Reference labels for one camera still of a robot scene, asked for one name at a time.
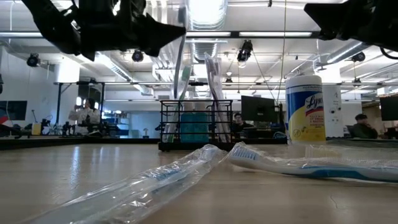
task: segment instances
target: white lid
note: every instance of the white lid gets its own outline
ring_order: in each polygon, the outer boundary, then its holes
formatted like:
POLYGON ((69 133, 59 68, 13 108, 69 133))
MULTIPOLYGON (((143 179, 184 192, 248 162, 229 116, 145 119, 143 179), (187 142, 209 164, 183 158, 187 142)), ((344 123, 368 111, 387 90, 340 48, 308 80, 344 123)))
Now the white lid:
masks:
POLYGON ((286 88, 299 85, 322 85, 322 79, 318 75, 302 75, 286 80, 286 88))

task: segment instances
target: blue container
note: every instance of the blue container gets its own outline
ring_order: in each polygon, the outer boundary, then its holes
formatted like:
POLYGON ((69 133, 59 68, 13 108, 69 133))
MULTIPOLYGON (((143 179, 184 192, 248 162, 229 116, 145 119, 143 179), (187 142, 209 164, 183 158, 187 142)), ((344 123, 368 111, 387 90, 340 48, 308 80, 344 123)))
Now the blue container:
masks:
MULTIPOLYGON (((195 117, 193 118, 196 122, 207 122, 207 114, 206 113, 195 113, 195 117)), ((208 133, 209 127, 208 123, 200 123, 193 124, 195 133, 208 133)), ((196 134, 194 136, 195 142, 209 142, 208 134, 196 134)))
POLYGON ((180 124, 181 142, 195 142, 194 134, 183 134, 183 133, 194 133, 195 132, 194 124, 189 123, 189 122, 194 121, 194 119, 195 119, 195 114, 193 114, 193 113, 181 114, 180 121, 183 122, 180 124))

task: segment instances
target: plastic wrapper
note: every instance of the plastic wrapper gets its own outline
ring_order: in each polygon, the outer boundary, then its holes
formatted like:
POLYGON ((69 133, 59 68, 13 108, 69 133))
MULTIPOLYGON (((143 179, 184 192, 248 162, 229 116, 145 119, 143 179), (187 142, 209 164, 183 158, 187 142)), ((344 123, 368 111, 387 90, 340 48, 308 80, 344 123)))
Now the plastic wrapper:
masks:
POLYGON ((166 166, 90 192, 24 223, 136 223, 195 185, 225 156, 206 145, 166 166))
MULTIPOLYGON (((185 66, 182 76, 178 79, 178 87, 177 87, 177 96, 178 98, 176 100, 183 100, 185 98, 185 93, 187 92, 188 89, 188 84, 189 84, 189 78, 192 72, 192 67, 191 66, 185 66)), ((176 105, 174 108, 172 108, 172 111, 178 111, 178 105, 176 105)), ((168 118, 168 122, 177 122, 178 121, 178 113, 170 113, 171 118, 168 118)), ((165 131, 164 135, 162 138, 162 142, 173 142, 174 141, 174 134, 168 134, 168 133, 175 133, 175 127, 177 126, 176 123, 167 123, 165 126, 165 131)))
POLYGON ((238 143, 228 160, 249 169, 301 177, 398 182, 398 152, 391 149, 327 144, 256 149, 238 143))
MULTIPOLYGON (((222 76, 220 74, 221 65, 218 62, 217 58, 213 58, 207 53, 205 54, 205 63, 207 67, 207 79, 210 87, 211 95, 214 100, 222 100, 223 99, 223 82, 222 76)), ((218 111, 226 111, 225 106, 221 105, 220 102, 215 102, 216 109, 218 111)), ((221 121, 222 123, 217 123, 217 130, 219 133, 229 133, 229 124, 227 113, 225 112, 217 112, 216 121, 221 121)), ((228 134, 219 134, 219 137, 222 142, 230 142, 231 138, 229 138, 228 134)))

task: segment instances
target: lysol wipes container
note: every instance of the lysol wipes container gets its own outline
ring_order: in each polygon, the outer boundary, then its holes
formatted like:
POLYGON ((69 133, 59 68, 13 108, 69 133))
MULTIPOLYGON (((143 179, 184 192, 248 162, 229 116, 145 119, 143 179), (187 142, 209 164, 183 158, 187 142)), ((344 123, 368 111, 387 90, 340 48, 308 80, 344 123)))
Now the lysol wipes container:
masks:
POLYGON ((286 101, 292 143, 325 141, 322 79, 316 75, 290 78, 286 101))

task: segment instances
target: lysol label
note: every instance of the lysol label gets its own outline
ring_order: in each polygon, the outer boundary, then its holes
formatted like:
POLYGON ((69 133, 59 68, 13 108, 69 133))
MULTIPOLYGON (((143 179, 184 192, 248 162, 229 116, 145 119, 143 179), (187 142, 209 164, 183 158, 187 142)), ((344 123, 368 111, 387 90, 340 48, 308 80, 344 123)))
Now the lysol label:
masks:
POLYGON ((289 138, 292 141, 324 141, 325 119, 321 85, 286 89, 289 138))

